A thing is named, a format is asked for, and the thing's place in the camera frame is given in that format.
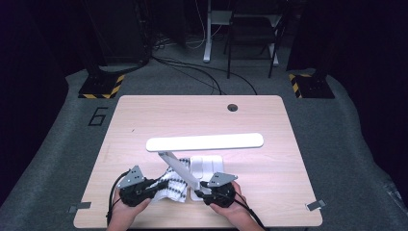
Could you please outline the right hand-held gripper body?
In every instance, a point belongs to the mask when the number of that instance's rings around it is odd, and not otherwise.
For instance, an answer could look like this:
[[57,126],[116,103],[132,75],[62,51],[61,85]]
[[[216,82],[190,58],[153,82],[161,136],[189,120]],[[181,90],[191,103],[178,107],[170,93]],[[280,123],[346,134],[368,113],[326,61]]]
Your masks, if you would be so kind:
[[205,193],[203,201],[206,205],[212,203],[222,208],[228,208],[235,200],[236,191],[232,182],[238,178],[237,175],[224,172],[216,172],[208,181],[210,192]]

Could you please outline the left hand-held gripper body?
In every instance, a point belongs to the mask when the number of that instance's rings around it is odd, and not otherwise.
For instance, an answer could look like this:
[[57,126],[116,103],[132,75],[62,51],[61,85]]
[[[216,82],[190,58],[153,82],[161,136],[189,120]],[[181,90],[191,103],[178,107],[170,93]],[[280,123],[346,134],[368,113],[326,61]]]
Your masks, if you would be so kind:
[[157,188],[153,187],[155,183],[154,179],[147,179],[143,175],[139,166],[134,166],[116,187],[119,189],[121,201],[129,207],[136,207],[155,196],[157,192]]

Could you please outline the white grey patterned cloth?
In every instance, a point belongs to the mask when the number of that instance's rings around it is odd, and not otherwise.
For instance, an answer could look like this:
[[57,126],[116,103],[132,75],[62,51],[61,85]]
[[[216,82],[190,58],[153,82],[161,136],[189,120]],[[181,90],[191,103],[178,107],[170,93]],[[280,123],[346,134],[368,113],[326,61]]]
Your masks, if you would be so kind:
[[188,184],[172,167],[168,167],[152,187],[159,186],[161,183],[167,183],[167,185],[156,192],[153,202],[164,198],[181,203],[186,201]]

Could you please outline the white desk lamp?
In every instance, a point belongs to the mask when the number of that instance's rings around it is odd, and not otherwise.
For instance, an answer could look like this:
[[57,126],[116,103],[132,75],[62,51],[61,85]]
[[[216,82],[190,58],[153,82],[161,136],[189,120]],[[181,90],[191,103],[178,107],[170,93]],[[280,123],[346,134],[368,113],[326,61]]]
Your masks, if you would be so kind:
[[194,191],[209,193],[210,190],[200,186],[200,182],[208,182],[216,172],[223,172],[223,161],[216,156],[193,156],[186,167],[174,155],[181,151],[226,150],[241,148],[259,148],[264,144],[264,138],[259,133],[192,136],[172,138],[152,138],[146,143],[148,152],[158,155],[172,167],[190,186],[190,196],[193,201],[202,201]]

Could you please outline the person's right hand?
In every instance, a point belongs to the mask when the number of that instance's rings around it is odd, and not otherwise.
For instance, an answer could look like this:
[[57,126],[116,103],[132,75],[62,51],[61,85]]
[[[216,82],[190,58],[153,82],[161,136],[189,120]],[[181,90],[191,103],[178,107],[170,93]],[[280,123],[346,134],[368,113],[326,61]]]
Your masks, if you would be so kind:
[[219,215],[224,216],[233,225],[238,225],[241,221],[248,217],[248,212],[244,208],[245,197],[242,195],[241,187],[235,181],[232,182],[232,186],[236,191],[236,201],[228,208],[222,208],[212,203],[210,207]]

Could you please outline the person's left hand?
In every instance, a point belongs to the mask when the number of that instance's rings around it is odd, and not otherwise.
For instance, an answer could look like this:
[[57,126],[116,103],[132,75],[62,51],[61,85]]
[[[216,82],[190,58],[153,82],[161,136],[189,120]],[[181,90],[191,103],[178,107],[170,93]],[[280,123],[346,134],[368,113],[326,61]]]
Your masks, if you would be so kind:
[[121,198],[119,196],[119,189],[116,189],[114,195],[114,205],[112,209],[111,221],[115,222],[124,221],[125,223],[130,223],[132,225],[136,216],[140,214],[143,210],[145,210],[147,206],[150,204],[150,202],[151,199],[146,198],[142,203],[140,203],[136,207],[129,207],[128,205],[124,204],[121,201]]

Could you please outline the grey tape strip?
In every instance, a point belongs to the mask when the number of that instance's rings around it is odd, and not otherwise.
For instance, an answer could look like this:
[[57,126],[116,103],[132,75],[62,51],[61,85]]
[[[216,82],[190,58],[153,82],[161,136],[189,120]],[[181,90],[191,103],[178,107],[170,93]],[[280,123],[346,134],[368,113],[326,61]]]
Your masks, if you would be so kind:
[[76,213],[78,210],[89,209],[89,208],[90,208],[90,205],[91,205],[90,202],[79,202],[79,203],[70,205],[67,211],[68,211],[70,214],[74,214],[74,213]]
[[317,200],[312,203],[306,204],[306,209],[308,211],[320,210],[326,205],[327,203],[323,199],[321,199],[321,200]]

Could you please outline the black stand with striped base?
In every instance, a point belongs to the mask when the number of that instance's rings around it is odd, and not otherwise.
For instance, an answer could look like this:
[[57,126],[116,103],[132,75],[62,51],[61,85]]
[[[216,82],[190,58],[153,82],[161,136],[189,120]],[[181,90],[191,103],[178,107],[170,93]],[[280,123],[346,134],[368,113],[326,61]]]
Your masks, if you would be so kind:
[[114,98],[123,80],[122,71],[103,70],[98,63],[100,47],[86,0],[80,0],[82,12],[78,20],[78,53],[88,73],[79,90],[85,98]]
[[294,94],[297,98],[333,99],[335,97],[326,81],[326,76],[333,64],[336,51],[336,42],[330,41],[319,59],[318,67],[313,74],[289,75]]

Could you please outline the black cabinet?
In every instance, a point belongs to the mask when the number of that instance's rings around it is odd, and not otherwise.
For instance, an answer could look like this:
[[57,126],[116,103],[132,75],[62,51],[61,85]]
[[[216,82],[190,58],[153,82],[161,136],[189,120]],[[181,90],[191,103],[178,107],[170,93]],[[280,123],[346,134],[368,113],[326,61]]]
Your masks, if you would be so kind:
[[142,0],[84,0],[106,64],[146,65]]

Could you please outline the black folding chair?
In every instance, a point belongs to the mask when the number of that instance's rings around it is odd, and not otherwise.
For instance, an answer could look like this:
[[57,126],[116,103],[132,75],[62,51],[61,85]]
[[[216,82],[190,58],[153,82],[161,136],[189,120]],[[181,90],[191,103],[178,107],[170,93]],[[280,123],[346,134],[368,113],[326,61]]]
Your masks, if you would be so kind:
[[269,51],[271,77],[276,52],[285,27],[288,13],[287,0],[237,0],[228,22],[227,40],[223,53],[227,55],[227,78],[231,74],[232,48],[234,46],[262,46],[261,54]]

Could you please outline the white desk frame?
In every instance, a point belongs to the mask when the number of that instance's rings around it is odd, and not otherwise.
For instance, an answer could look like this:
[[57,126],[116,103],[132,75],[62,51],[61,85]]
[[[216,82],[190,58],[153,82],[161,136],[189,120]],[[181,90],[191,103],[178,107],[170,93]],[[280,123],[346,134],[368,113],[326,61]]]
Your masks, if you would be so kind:
[[212,0],[207,0],[207,29],[205,33],[205,51],[203,62],[208,63],[211,60],[212,51],[212,25],[227,25],[227,39],[223,53],[227,53],[227,71],[230,71],[232,61],[232,48],[237,45],[262,45],[266,47],[273,46],[270,54],[270,66],[274,65],[276,51],[280,44],[281,34],[284,29],[285,16],[280,14],[272,24],[268,15],[255,13],[254,15],[244,12],[250,11],[252,7],[257,7],[255,0],[245,4],[246,0],[239,0],[235,8],[231,11],[214,11],[212,9]]

